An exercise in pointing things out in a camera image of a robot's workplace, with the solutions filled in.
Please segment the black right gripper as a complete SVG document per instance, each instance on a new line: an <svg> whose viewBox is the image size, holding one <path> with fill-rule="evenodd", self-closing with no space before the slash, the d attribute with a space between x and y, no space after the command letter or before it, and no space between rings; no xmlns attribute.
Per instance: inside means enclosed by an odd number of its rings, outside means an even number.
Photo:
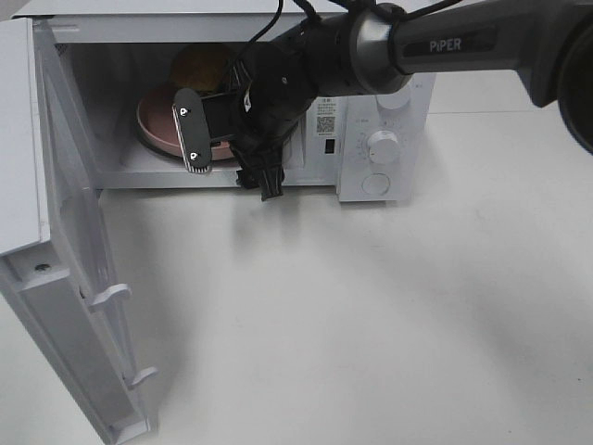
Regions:
<svg viewBox="0 0 593 445"><path fill-rule="evenodd" d="M304 83L247 83L232 113L236 184L260 189L263 202L284 194L284 143L306 111ZM250 171L258 171L256 179Z"/></svg>

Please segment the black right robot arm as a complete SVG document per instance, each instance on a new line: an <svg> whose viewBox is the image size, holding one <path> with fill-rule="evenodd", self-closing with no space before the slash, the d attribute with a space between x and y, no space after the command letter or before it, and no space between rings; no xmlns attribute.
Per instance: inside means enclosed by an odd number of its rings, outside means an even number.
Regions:
<svg viewBox="0 0 593 445"><path fill-rule="evenodd" d="M238 183L283 193L283 145L319 97L393 94L417 73L513 70L532 103L557 103L573 138L592 147L592 5L588 1L442 1L408 12L346 1L261 45L232 109Z"/></svg>

